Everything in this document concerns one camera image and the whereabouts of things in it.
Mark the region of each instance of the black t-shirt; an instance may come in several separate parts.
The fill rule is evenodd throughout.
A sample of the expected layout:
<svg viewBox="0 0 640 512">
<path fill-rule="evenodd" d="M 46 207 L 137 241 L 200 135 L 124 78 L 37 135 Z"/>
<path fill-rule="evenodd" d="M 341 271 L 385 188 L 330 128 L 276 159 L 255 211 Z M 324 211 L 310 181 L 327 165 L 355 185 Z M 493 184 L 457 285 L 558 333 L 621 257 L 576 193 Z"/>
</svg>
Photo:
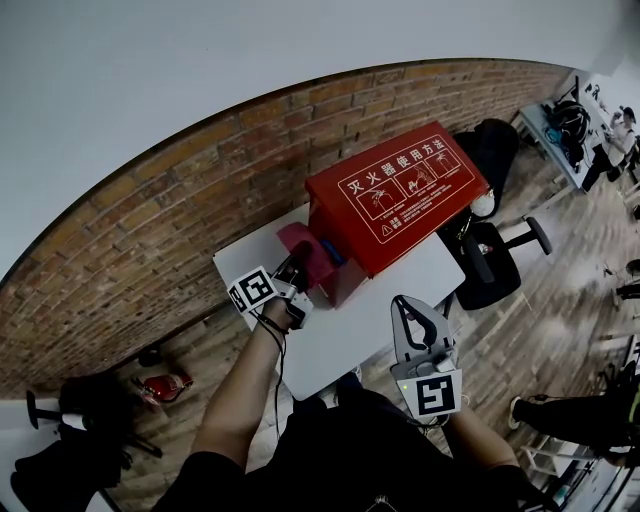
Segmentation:
<svg viewBox="0 0 640 512">
<path fill-rule="evenodd" d="M 252 473 L 191 455 L 154 512 L 175 510 L 555 510 L 515 466 L 481 471 L 381 412 L 292 415 L 272 460 Z"/>
</svg>

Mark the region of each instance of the warning label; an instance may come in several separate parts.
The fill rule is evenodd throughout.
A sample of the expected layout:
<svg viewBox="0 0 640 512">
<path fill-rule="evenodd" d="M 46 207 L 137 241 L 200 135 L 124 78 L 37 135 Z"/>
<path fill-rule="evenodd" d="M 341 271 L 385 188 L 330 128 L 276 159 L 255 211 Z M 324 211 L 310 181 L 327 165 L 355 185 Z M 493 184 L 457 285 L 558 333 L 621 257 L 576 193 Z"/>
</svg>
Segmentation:
<svg viewBox="0 0 640 512">
<path fill-rule="evenodd" d="M 351 174 L 338 186 L 385 244 L 474 179 L 447 142 L 433 135 Z"/>
</svg>

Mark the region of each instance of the cable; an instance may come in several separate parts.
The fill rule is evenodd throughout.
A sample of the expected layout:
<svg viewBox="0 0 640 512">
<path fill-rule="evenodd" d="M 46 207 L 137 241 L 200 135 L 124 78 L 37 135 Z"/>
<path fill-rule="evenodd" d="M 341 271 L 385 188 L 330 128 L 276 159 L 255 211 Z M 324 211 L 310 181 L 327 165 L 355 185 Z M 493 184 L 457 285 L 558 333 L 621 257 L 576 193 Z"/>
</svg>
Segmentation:
<svg viewBox="0 0 640 512">
<path fill-rule="evenodd" d="M 273 399 L 273 410 L 276 421 L 276 436 L 278 441 L 280 441 L 280 425 L 278 423 L 278 392 L 280 391 L 280 384 L 282 384 L 282 374 L 284 373 L 284 356 L 287 355 L 287 339 L 284 334 L 282 334 L 282 341 L 284 344 L 284 349 L 282 348 L 282 343 L 278 340 L 278 337 L 273 333 L 271 329 L 264 323 L 264 321 L 256 315 L 253 311 L 250 311 L 251 315 L 260 323 L 260 325 L 269 333 L 271 337 L 278 345 L 278 351 L 280 352 L 280 375 L 278 376 L 278 382 L 276 383 L 275 397 Z"/>
</svg>

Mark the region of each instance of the brick wall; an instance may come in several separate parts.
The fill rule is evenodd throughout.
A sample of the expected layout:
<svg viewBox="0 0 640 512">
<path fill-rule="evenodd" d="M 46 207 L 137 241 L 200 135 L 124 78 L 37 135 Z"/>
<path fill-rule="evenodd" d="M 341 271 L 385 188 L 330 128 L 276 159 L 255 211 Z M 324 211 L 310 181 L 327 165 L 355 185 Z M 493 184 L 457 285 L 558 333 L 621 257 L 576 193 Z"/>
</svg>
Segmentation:
<svg viewBox="0 0 640 512">
<path fill-rule="evenodd" d="M 567 68 L 409 63 L 326 77 L 198 123 L 117 170 L 0 290 L 0 397 L 107 369 L 226 300 L 212 254 L 304 203 L 304 180 L 432 120 L 510 120 Z"/>
</svg>

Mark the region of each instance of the table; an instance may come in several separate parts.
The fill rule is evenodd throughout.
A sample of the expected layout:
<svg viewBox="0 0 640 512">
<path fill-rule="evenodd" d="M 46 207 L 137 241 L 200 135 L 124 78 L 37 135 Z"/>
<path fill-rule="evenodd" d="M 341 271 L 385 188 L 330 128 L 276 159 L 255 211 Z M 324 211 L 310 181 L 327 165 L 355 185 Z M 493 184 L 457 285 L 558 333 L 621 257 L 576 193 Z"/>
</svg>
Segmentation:
<svg viewBox="0 0 640 512">
<path fill-rule="evenodd" d="M 554 180 L 554 183 L 558 183 L 563 177 L 567 180 L 567 185 L 562 190 L 551 196 L 543 204 L 530 212 L 527 217 L 531 217 L 537 212 L 546 210 L 564 196 L 570 194 L 573 190 L 577 190 L 582 187 L 582 182 L 584 181 L 587 171 L 593 162 L 593 147 L 598 145 L 602 140 L 601 130 L 599 129 L 600 121 L 599 117 L 598 119 L 592 119 L 591 121 L 591 128 L 594 130 L 594 133 L 585 140 L 585 157 L 582 162 L 580 162 L 579 171 L 576 173 L 567 160 L 567 157 L 564 155 L 563 150 L 549 142 L 545 136 L 544 132 L 546 128 L 548 128 L 549 123 L 547 122 L 546 114 L 542 109 L 542 104 L 536 103 L 520 110 L 518 116 L 511 123 L 512 126 L 519 132 L 522 132 L 523 130 L 528 131 L 540 146 L 544 148 L 546 153 L 549 155 L 549 158 L 551 158 L 553 163 L 556 164 L 556 167 L 562 171 L 562 174 Z"/>
<path fill-rule="evenodd" d="M 225 284 L 260 265 L 272 272 L 288 256 L 276 232 L 291 222 L 306 224 L 308 218 L 306 204 L 218 251 L 213 261 Z M 433 307 L 462 281 L 462 270 L 434 233 L 366 281 L 338 309 L 312 290 L 314 310 L 304 329 L 289 334 L 282 380 L 297 400 L 308 398 L 393 342 L 390 308 L 395 295 Z M 243 316 L 253 328 L 255 319 Z"/>
</svg>

